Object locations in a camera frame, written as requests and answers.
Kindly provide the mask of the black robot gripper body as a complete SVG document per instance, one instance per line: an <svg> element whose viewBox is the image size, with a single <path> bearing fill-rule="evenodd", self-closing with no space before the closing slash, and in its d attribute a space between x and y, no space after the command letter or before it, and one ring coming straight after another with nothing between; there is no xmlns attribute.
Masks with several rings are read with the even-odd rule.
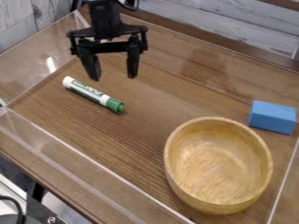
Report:
<svg viewBox="0 0 299 224"><path fill-rule="evenodd" d="M88 13L91 27L67 33L73 55L80 55L80 48L92 53L117 53L132 48L139 53L148 50L148 28L121 21L117 5L89 5Z"/></svg>

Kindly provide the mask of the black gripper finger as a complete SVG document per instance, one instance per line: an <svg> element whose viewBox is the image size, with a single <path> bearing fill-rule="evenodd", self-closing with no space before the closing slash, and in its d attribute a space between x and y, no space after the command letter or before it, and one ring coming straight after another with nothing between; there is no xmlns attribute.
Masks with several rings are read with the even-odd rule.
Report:
<svg viewBox="0 0 299 224"><path fill-rule="evenodd" d="M127 50L127 77L133 79L138 76L138 68L139 68L139 58L140 53L138 48L131 48Z"/></svg>
<svg viewBox="0 0 299 224"><path fill-rule="evenodd" d="M101 69L100 69L97 55L88 48L80 48L79 49L79 58L81 61L81 65L85 68L88 77L93 81L99 81L99 78L101 75Z"/></svg>

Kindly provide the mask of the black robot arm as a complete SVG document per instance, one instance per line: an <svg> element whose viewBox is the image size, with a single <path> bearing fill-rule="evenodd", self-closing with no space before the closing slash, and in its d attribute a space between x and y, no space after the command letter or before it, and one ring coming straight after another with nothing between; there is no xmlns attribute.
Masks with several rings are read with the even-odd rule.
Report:
<svg viewBox="0 0 299 224"><path fill-rule="evenodd" d="M125 24L120 18L120 8L136 11L135 1L129 4L119 0L84 0L88 5L91 27L67 32L72 55L80 59L88 77L99 81L101 68L100 53L127 53L127 77L138 76L140 54L148 50L147 31L143 25Z"/></svg>

